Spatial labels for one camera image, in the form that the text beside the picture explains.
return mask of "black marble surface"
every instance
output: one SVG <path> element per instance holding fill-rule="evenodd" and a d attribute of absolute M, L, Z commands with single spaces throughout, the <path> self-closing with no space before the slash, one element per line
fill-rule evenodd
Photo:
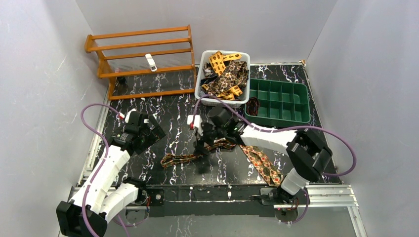
<path fill-rule="evenodd" d="M 306 74 L 301 65 L 251 66 L 251 78 L 289 81 L 308 86 Z M 130 77 L 127 81 L 127 85 L 117 85 L 114 94 L 187 89 L 193 86 L 190 71 Z M 309 96 L 312 116 L 310 125 L 321 126 L 310 91 Z M 144 153 L 133 155 L 119 172 L 115 179 L 116 183 L 132 176 L 146 181 L 149 185 L 265 184 L 240 148 L 229 152 L 217 150 L 209 158 L 201 158 L 167 169 L 161 167 L 160 160 L 166 153 L 181 155 L 193 152 L 194 136 L 186 124 L 186 119 L 193 113 L 196 101 L 194 94 L 182 94 L 111 102 L 112 107 L 124 114 L 133 108 L 142 113 L 155 114 L 157 121 L 167 134 Z M 211 108 L 199 105 L 198 114 L 206 119 L 206 113 Z M 117 120 L 116 115 L 109 112 L 103 134 L 105 136 L 111 134 L 120 125 L 121 122 Z M 103 143 L 101 143 L 96 161 L 101 157 L 103 148 Z M 262 150 L 283 174 L 292 169 L 293 166 L 287 155 L 269 149 Z M 329 163 L 326 172 L 336 173 L 332 162 Z M 340 183 L 338 178 L 324 178 L 320 183 Z"/>

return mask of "cable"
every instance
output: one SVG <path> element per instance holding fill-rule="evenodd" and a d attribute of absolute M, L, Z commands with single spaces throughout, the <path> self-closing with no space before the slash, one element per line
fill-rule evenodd
<path fill-rule="evenodd" d="M 89 105 L 87 105 L 86 107 L 84 107 L 83 109 L 82 109 L 82 112 L 81 112 L 81 114 L 80 114 L 80 117 L 81 117 L 81 119 L 82 119 L 82 123 L 90 130 L 90 131 L 92 131 L 93 133 L 95 133 L 96 135 L 98 135 L 102 140 L 103 140 L 103 143 L 105 143 L 105 156 L 104 156 L 104 158 L 103 158 L 103 160 L 102 160 L 102 162 L 99 164 L 99 166 L 98 166 L 98 168 L 97 168 L 97 170 L 95 171 L 95 173 L 92 175 L 92 178 L 90 179 L 90 181 L 89 181 L 89 183 L 92 183 L 93 182 L 93 180 L 94 180 L 94 178 L 96 177 L 96 175 L 97 175 L 97 173 L 99 172 L 99 170 L 100 170 L 100 168 L 102 168 L 102 166 L 103 166 L 103 163 L 105 163 L 105 161 L 106 161 L 106 157 L 108 156 L 108 152 L 109 152 L 109 144 L 108 144 L 108 141 L 106 140 L 106 138 L 102 135 L 102 134 L 100 134 L 100 132 L 98 132 L 98 131 L 96 131 L 96 129 L 94 129 L 93 127 L 91 127 L 89 124 L 87 124 L 87 122 L 85 121 L 85 119 L 84 119 L 84 112 L 86 111 L 86 109 L 88 109 L 88 108 L 90 108 L 90 107 L 92 107 L 92 106 L 104 106 L 104 107 L 107 107 L 107 108 L 109 108 L 110 110 L 112 110 L 112 111 L 114 111 L 115 113 L 117 113 L 118 115 L 119 115 L 119 117 L 123 120 L 123 118 L 124 118 L 124 115 L 123 114 L 121 114 L 120 112 L 118 112 L 116 109 L 114 109 L 114 108 L 112 108 L 111 106 L 109 106 L 109 105 L 105 105 L 105 104 L 100 104 L 100 103 L 94 103 L 94 104 L 89 104 Z M 94 229 L 92 228 L 92 226 L 90 225 L 90 223 L 89 223 L 89 220 L 88 220 L 88 218 L 87 218 L 87 214 L 86 214 L 86 199 L 87 199 L 87 194 L 88 194 L 88 192 L 89 192 L 89 189 L 90 189 L 90 184 L 88 184 L 87 186 L 86 186 L 86 191 L 85 191 L 85 193 L 84 193 L 84 195 L 83 195 L 83 200 L 82 200 L 82 217 L 83 217 L 83 221 L 84 221 L 84 223 L 86 224 L 86 227 L 87 227 L 87 229 L 89 230 L 89 232 L 91 233 L 91 235 L 92 236 L 94 236 L 94 237 L 100 237 L 95 231 L 94 231 Z"/>
<path fill-rule="evenodd" d="M 117 215 L 117 217 L 118 217 L 119 221 L 122 223 L 122 227 L 123 227 L 123 229 L 124 229 L 124 231 L 125 231 L 125 233 L 126 233 L 126 236 L 127 236 L 127 237 L 131 237 L 131 235 L 130 235 L 130 234 L 129 234 L 129 232 L 128 232 L 128 229 L 126 228 L 126 226 L 124 225 L 124 223 L 123 223 L 123 221 L 122 221 L 122 219 L 121 219 L 121 216 L 118 214 L 118 215 Z"/>
<path fill-rule="evenodd" d="M 304 211 L 302 212 L 302 214 L 295 220 L 295 221 L 290 221 L 290 222 L 284 222 L 284 221 L 282 221 L 282 223 L 285 223 L 285 224 L 293 224 L 293 223 L 297 223 L 297 222 L 299 222 L 300 220 L 302 220 L 302 218 L 305 216 L 305 214 L 307 213 L 307 210 L 308 210 L 308 204 L 310 203 L 310 197 L 308 196 L 308 192 L 305 190 L 305 189 L 302 189 L 302 191 L 304 192 L 304 194 L 305 194 L 305 196 L 307 197 L 307 203 L 305 204 L 305 208 L 304 208 Z"/>
<path fill-rule="evenodd" d="M 325 133 L 327 133 L 327 134 L 330 134 L 330 135 L 332 135 L 333 137 L 335 137 L 335 138 L 337 138 L 337 139 L 339 139 L 343 144 L 345 144 L 346 145 L 346 147 L 349 149 L 349 151 L 351 152 L 351 154 L 352 154 L 352 159 L 353 159 L 353 163 L 352 163 L 352 166 L 347 170 L 347 171 L 345 171 L 345 172 L 342 172 L 342 173 L 339 173 L 339 174 L 330 174 L 330 173 L 323 173 L 324 175 L 326 175 L 326 176 L 330 176 L 330 177 L 339 177 L 339 176 L 343 176 L 343 175 L 346 175 L 346 174 L 349 174 L 350 172 L 352 172 L 352 170 L 354 170 L 354 168 L 355 168 L 355 166 L 356 166 L 356 161 L 357 161 L 357 159 L 356 159 L 356 154 L 355 154 L 355 152 L 354 152 L 354 150 L 353 150 L 353 148 L 343 139 L 343 138 L 341 138 L 339 135 L 337 135 L 337 134 L 335 134 L 335 133 L 333 133 L 333 132 L 331 132 L 331 131 L 328 131 L 328 130 L 326 130 L 326 129 L 324 129 L 324 128 L 321 128 L 321 127 L 315 127 L 315 126 L 294 126 L 294 127 L 286 127 L 286 128 L 282 128 L 282 129 L 275 129 L 275 130 L 269 130 L 269 129 L 263 129 L 263 128 L 259 128 L 259 127 L 256 127 L 256 126 L 254 126 L 253 124 L 251 124 L 247 119 L 245 119 L 243 116 L 241 116 L 240 114 L 238 114 L 234 109 L 232 109 L 229 105 L 227 105 L 226 103 L 224 103 L 224 101 L 222 101 L 222 100 L 220 100 L 220 99 L 218 99 L 217 97 L 215 97 L 215 96 L 213 96 L 213 95 L 209 95 L 209 94 L 206 94 L 206 95 L 203 95 L 203 96 L 201 96 L 199 99 L 198 99 L 198 101 L 197 101 L 197 103 L 195 104 L 195 108 L 194 108 L 194 113 L 193 113 L 193 118 L 192 118 L 192 123 L 191 123 L 191 125 L 190 125 L 190 127 L 191 128 L 193 128 L 193 123 L 194 123 L 194 121 L 195 121 L 195 115 L 197 114 L 197 111 L 198 111 L 198 105 L 199 105 L 199 103 L 201 102 L 201 100 L 203 99 L 203 98 L 206 98 L 206 97 L 210 97 L 210 98 L 212 98 L 212 99 L 216 99 L 216 100 L 218 100 L 219 102 L 221 102 L 226 108 L 228 108 L 234 115 L 236 115 L 238 118 L 240 118 L 241 120 L 243 120 L 247 125 L 249 125 L 250 127 L 252 127 L 253 129 L 255 129 L 255 130 L 258 130 L 258 131 L 261 131 L 261 132 L 284 132 L 284 131 L 290 131 L 290 130 L 298 130 L 298 129 L 306 129 L 306 128 L 310 128 L 310 129 L 316 129 L 316 130 L 319 130 L 319 131 L 322 131 L 322 132 L 325 132 Z"/>
<path fill-rule="evenodd" d="M 120 220 L 119 222 L 117 221 L 117 220 L 115 220 L 115 219 L 112 219 L 117 225 L 120 225 L 120 226 L 123 226 L 123 225 L 125 225 L 126 227 L 134 227 L 134 226 L 138 226 L 138 225 L 140 225 L 140 224 L 142 224 L 143 222 L 145 222 L 146 220 L 148 220 L 148 217 L 150 216 L 150 201 L 151 201 L 151 197 L 149 197 L 148 199 L 146 199 L 146 200 L 148 200 L 148 203 L 147 203 L 147 217 L 146 218 L 144 218 L 144 220 L 142 220 L 142 221 L 139 221 L 139 222 L 137 222 L 137 223 L 134 223 L 134 224 L 125 224 L 122 220 Z"/>
<path fill-rule="evenodd" d="M 246 103 L 246 113 L 251 116 L 257 116 L 257 111 L 259 110 L 260 102 L 256 97 L 252 97 Z"/>

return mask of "orange wooden rack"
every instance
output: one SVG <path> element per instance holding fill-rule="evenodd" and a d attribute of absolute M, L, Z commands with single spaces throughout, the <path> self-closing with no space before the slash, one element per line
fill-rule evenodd
<path fill-rule="evenodd" d="M 178 39 L 164 39 L 156 41 L 147 41 L 147 42 L 131 42 L 123 44 L 112 44 L 106 46 L 98 46 L 96 40 L 110 39 L 110 38 L 123 38 L 123 37 L 132 37 L 139 35 L 149 35 L 149 34 L 158 34 L 158 33 L 167 33 L 167 32 L 178 32 L 178 31 L 187 31 L 187 38 L 178 38 Z M 190 47 L 184 49 L 175 49 L 175 50 L 166 50 L 166 51 L 157 51 L 157 52 L 147 52 L 152 56 L 157 55 L 168 55 L 168 54 L 177 54 L 177 53 L 191 53 L 191 64 L 184 66 L 175 66 L 175 67 L 158 67 L 157 71 L 152 72 L 150 69 L 146 70 L 135 70 L 135 71 L 125 71 L 125 72 L 115 72 L 112 70 L 108 60 L 116 59 L 127 59 L 127 58 L 136 58 L 144 57 L 147 53 L 135 53 L 135 54 L 123 54 L 116 56 L 106 57 L 103 51 L 106 50 L 115 50 L 115 49 L 124 49 L 124 48 L 134 48 L 134 47 L 144 47 L 144 46 L 154 46 L 162 44 L 174 44 L 174 43 L 185 43 L 188 42 Z M 196 70 L 195 70 L 195 60 L 194 60 L 194 50 L 192 45 L 192 35 L 191 27 L 173 27 L 173 28 L 164 28 L 164 29 L 154 29 L 154 30 L 145 30 L 145 31 L 134 31 L 134 32 L 124 32 L 124 33 L 114 33 L 106 35 L 88 35 L 86 42 L 84 44 L 84 49 L 86 53 L 96 52 L 99 59 L 99 67 L 97 69 L 97 76 L 100 79 L 108 78 L 109 79 L 109 91 L 108 99 L 109 100 L 121 100 L 121 99 L 131 99 L 131 98 L 140 98 L 140 97 L 151 97 L 151 96 L 162 96 L 162 95 L 176 95 L 183 93 L 193 93 L 195 91 L 196 84 Z M 156 74 L 156 73 L 169 73 L 176 71 L 185 71 L 192 70 L 194 75 L 194 87 L 190 89 L 181 89 L 181 90 L 170 90 L 170 91 L 159 91 L 159 92 L 150 92 L 150 93 L 140 93 L 140 94 L 129 94 L 129 95 L 113 95 L 115 89 L 115 83 L 117 77 L 128 77 L 134 75 L 143 75 L 143 74 Z"/>

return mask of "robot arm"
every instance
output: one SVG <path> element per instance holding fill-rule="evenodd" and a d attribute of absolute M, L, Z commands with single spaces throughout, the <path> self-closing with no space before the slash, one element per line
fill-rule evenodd
<path fill-rule="evenodd" d="M 212 123 L 201 122 L 200 116 L 196 116 L 196 123 L 192 124 L 193 116 L 188 117 L 188 124 L 196 129 L 195 155 L 207 155 L 204 144 L 212 145 L 215 139 L 220 138 L 239 145 L 265 147 L 288 154 L 294 168 L 269 194 L 269 199 L 278 203 L 291 203 L 300 189 L 309 182 L 319 181 L 332 158 L 332 151 L 310 129 L 269 132 L 274 129 L 256 124 L 248 126 L 222 107 L 211 109 L 208 118 Z"/>
<path fill-rule="evenodd" d="M 127 114 L 125 121 L 124 127 L 115 131 L 108 139 L 108 156 L 105 158 L 105 155 L 102 155 L 86 180 L 86 184 L 90 184 L 86 197 L 87 219 L 100 236 L 105 234 L 108 223 L 125 206 L 132 202 L 142 203 L 148 196 L 144 182 L 127 178 L 106 197 L 116 175 L 134 153 L 142 153 L 165 136 L 153 116 L 132 110 Z M 91 236 L 81 213 L 86 184 L 69 202 L 62 201 L 57 207 L 61 233 L 65 236 Z"/>

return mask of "wooden shelf slat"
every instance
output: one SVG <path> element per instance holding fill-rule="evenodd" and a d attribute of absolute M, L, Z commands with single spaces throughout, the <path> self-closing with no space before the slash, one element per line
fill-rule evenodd
<path fill-rule="evenodd" d="M 139 35 L 166 33 L 166 32 L 187 31 L 187 30 L 188 30 L 187 26 L 181 26 L 181 27 L 171 27 L 171 28 L 153 29 L 153 30 L 145 30 L 145 31 L 132 31 L 132 32 L 96 35 L 96 36 L 93 36 L 92 39 L 93 40 L 109 39 L 109 38 L 116 38 L 116 37 L 139 36 Z"/>
<path fill-rule="evenodd" d="M 113 77 L 129 77 L 135 76 L 139 74 L 155 74 L 155 73 L 170 73 L 176 71 L 186 71 L 186 70 L 195 70 L 195 67 L 192 65 L 188 66 L 177 66 L 177 67 L 168 67 L 168 68 L 157 68 L 157 71 L 152 72 L 150 69 L 146 70 L 137 70 L 137 71 L 129 71 L 129 72 L 119 72 L 119 73 L 104 73 L 101 74 L 100 78 L 113 78 Z"/>
<path fill-rule="evenodd" d="M 149 42 L 124 43 L 124 44 L 116 44 L 116 45 L 90 47 L 87 49 L 87 52 L 96 52 L 96 51 L 102 51 L 102 50 L 112 50 L 112 49 L 121 49 L 121 48 L 154 46 L 154 45 L 169 44 L 169 43 L 185 43 L 185 42 L 189 42 L 189 39 L 179 38 L 179 39 L 171 39 L 171 40 L 165 39 L 165 40 L 156 40 L 156 41 L 149 41 Z"/>
<path fill-rule="evenodd" d="M 191 52 L 190 48 L 185 49 L 175 49 L 175 50 L 167 50 L 167 51 L 158 51 L 158 52 L 150 52 L 151 56 L 156 55 L 165 55 L 165 54 L 174 54 L 174 53 L 187 53 Z M 118 56 L 109 56 L 105 57 L 105 60 L 114 60 L 114 59 L 124 59 L 124 58 L 137 58 L 137 57 L 144 57 L 147 53 L 134 53 L 134 54 L 125 54 L 125 55 L 118 55 Z"/>
<path fill-rule="evenodd" d="M 150 92 L 134 95 L 108 95 L 109 100 L 124 100 L 131 98 L 142 98 L 142 97 L 153 97 L 153 96 L 163 96 L 163 95 L 178 95 L 195 92 L 194 88 L 185 89 L 185 90 L 170 90 L 170 91 L 160 91 L 160 92 Z"/>

